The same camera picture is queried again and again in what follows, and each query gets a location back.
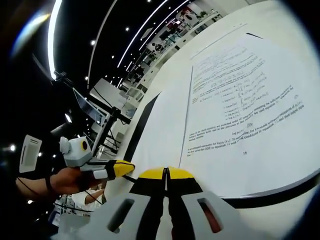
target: black wristband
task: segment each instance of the black wristband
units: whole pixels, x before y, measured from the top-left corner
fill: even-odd
[[[46,177],[45,177],[45,185],[46,185],[46,188],[48,189],[48,191],[49,191],[50,193],[53,193],[53,194],[56,195],[57,193],[55,192],[55,190],[54,190],[53,187],[51,186],[50,177],[51,177],[51,176],[46,176]]]

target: human hand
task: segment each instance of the human hand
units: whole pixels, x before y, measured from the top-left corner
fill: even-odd
[[[57,194],[76,194],[96,186],[100,180],[94,179],[88,172],[79,168],[67,167],[50,177],[50,183]]]

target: human arm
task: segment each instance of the human arm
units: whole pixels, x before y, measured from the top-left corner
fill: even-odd
[[[80,180],[86,186],[79,186]],[[56,195],[79,193],[81,187],[88,189],[98,185],[100,181],[93,177],[84,177],[84,173],[79,168],[67,167],[50,177],[53,192],[48,190],[44,178],[37,180],[18,178],[15,183],[26,199],[36,201],[43,198],[54,198]]]
[[[104,192],[105,192],[105,189],[101,189],[99,191],[91,193],[91,195],[87,195],[84,199],[84,204],[87,205],[87,204],[93,203],[98,197],[104,194]]]

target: paper document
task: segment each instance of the paper document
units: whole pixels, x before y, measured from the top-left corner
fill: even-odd
[[[132,177],[138,178],[149,169],[179,167],[191,81],[188,69],[156,99],[132,157]]]
[[[239,198],[320,168],[319,88],[293,54],[246,36],[195,61],[180,168],[203,188]]]

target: computer monitor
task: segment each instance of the computer monitor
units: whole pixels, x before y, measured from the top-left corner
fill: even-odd
[[[93,106],[88,100],[86,100],[77,90],[73,88],[73,92],[76,100],[82,111],[84,111],[90,118],[92,118],[97,124],[102,126],[106,119],[106,115],[100,112],[95,106]]]

